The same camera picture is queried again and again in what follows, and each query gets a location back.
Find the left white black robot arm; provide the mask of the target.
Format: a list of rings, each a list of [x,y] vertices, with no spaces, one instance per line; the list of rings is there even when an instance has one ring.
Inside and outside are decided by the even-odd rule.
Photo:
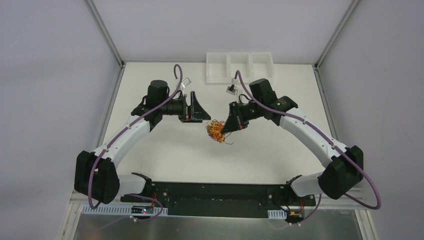
[[[83,150],[76,159],[74,190],[109,204],[115,197],[133,194],[140,202],[152,198],[151,179],[133,172],[118,175],[117,168],[129,150],[149,134],[163,116],[177,116],[182,123],[202,123],[211,116],[199,104],[194,91],[190,102],[178,91],[178,98],[170,98],[167,82],[153,80],[142,102],[133,109],[124,126],[108,142],[95,150]]]

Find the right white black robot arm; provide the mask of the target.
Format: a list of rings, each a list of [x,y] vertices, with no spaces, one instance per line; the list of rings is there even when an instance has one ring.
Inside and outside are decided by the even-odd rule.
[[[296,205],[304,196],[313,194],[325,194],[337,200],[363,180],[363,175],[351,164],[354,162],[360,168],[364,167],[364,153],[358,146],[347,147],[335,139],[329,143],[330,137],[319,134],[306,117],[295,119],[295,116],[303,116],[301,109],[289,97],[277,97],[267,79],[255,80],[248,86],[260,104],[253,100],[229,103],[228,118],[221,133],[243,130],[250,120],[263,117],[294,135],[324,167],[323,172],[296,176],[288,181],[290,187],[283,192],[288,204]]]

